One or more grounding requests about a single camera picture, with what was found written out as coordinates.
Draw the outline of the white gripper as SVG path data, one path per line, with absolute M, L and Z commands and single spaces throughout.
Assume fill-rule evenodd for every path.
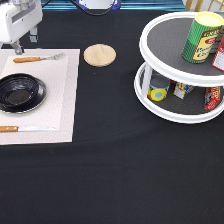
M 11 44 L 17 55 L 24 53 L 19 40 L 30 31 L 30 41 L 38 41 L 37 28 L 42 21 L 41 0 L 9 0 L 0 4 L 0 43 Z

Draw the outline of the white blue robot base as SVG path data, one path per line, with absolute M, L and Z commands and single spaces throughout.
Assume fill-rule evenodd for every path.
M 78 0 L 81 6 L 87 9 L 109 9 L 113 6 L 120 6 L 121 0 Z

